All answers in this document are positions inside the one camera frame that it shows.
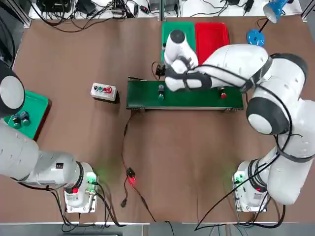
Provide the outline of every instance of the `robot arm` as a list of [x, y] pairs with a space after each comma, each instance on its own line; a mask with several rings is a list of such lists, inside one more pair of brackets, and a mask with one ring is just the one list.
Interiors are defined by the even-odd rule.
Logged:
[[[0, 60], [0, 119], [18, 113], [25, 101], [24, 87], [11, 69]], [[96, 189], [96, 175], [87, 163], [73, 155], [40, 151], [37, 143], [0, 120], [0, 175], [32, 185], [63, 186], [67, 209], [89, 212], [92, 204], [86, 190]]]
[[[202, 65], [195, 66], [198, 61], [187, 41], [183, 40], [183, 35], [175, 30], [166, 43], [165, 83], [171, 91], [193, 92], [234, 86], [241, 92], [247, 92], [255, 86], [246, 110], [247, 119], [259, 133], [277, 135], [280, 148], [288, 138], [288, 114], [280, 101], [263, 88], [275, 94], [287, 107], [295, 135], [284, 150], [286, 154], [280, 153], [269, 168], [237, 190], [237, 195], [243, 211], [258, 210], [267, 190], [277, 202], [293, 204], [303, 187], [315, 153], [315, 103], [300, 98], [307, 75], [306, 63], [296, 55], [268, 56], [262, 47], [240, 44], [219, 48]], [[234, 177], [239, 178], [239, 173], [242, 173], [240, 181], [248, 179], [279, 152], [275, 147], [261, 159], [241, 163]]]

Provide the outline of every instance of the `electronic equipment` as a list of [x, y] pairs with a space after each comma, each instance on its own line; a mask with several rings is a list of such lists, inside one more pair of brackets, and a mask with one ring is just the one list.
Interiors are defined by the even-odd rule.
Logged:
[[69, 12], [73, 0], [36, 0], [41, 12]]
[[91, 0], [78, 0], [75, 7], [79, 12], [82, 12], [88, 16], [95, 12], [95, 4], [92, 3]]

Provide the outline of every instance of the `metal frame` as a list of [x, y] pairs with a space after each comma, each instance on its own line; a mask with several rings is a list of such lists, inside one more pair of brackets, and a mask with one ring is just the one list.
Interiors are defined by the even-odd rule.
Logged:
[[314, 7], [315, 7], [315, 0], [311, 0], [311, 2], [305, 7], [303, 12], [301, 13], [301, 17], [304, 22], [307, 22], [306, 17], [313, 10]]
[[165, 8], [164, 0], [159, 0], [159, 20], [160, 21], [164, 21], [165, 20], [164, 8]]
[[31, 26], [31, 18], [25, 13], [25, 11], [20, 7], [15, 0], [7, 0], [12, 10], [17, 14], [20, 20], [24, 23], [24, 28], [29, 28]]

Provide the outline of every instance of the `blue lamp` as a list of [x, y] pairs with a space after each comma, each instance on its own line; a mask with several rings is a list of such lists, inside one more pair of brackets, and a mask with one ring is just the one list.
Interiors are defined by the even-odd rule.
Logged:
[[268, 21], [271, 21], [272, 23], [277, 23], [279, 21], [282, 14], [282, 8], [288, 1], [289, 0], [274, 0], [264, 6], [263, 10], [267, 20], [260, 30], [252, 29], [248, 31], [246, 38], [249, 44], [264, 46], [265, 36], [263, 35], [262, 30], [265, 28]]

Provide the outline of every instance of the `tabletop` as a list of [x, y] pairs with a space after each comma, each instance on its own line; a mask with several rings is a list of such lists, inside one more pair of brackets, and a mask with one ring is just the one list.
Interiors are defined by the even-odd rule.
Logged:
[[[246, 32], [259, 17], [212, 17], [168, 19], [224, 22], [230, 43], [245, 43]], [[138, 195], [127, 185], [121, 151], [130, 111], [126, 110], [127, 77], [154, 80], [151, 63], [160, 59], [161, 25], [156, 19], [109, 20], [80, 33], [63, 33], [33, 21], [26, 30], [14, 71], [27, 90], [47, 96], [51, 110], [37, 143], [42, 150], [70, 152], [78, 161], [92, 165], [111, 194], [119, 222], [152, 222]], [[72, 24], [63, 29], [73, 30]], [[309, 64], [302, 98], [315, 100], [314, 43], [299, 16], [281, 17], [264, 29], [268, 53], [287, 52]], [[120, 104], [95, 101], [93, 82], [114, 85]], [[124, 157], [136, 172], [136, 187], [159, 221], [197, 222], [231, 188], [230, 177], [243, 160], [265, 155], [273, 138], [254, 131], [245, 110], [148, 111], [132, 119], [125, 137]], [[287, 207], [285, 222], [315, 222], [314, 165], [297, 202]], [[25, 189], [0, 177], [0, 222], [62, 222], [57, 204], [48, 192]], [[103, 222], [104, 208], [81, 216], [81, 222]], [[248, 220], [249, 214], [242, 215]], [[70, 220], [76, 221], [77, 215]], [[261, 222], [276, 222], [273, 205], [260, 214]], [[233, 200], [220, 203], [205, 222], [236, 222]]]

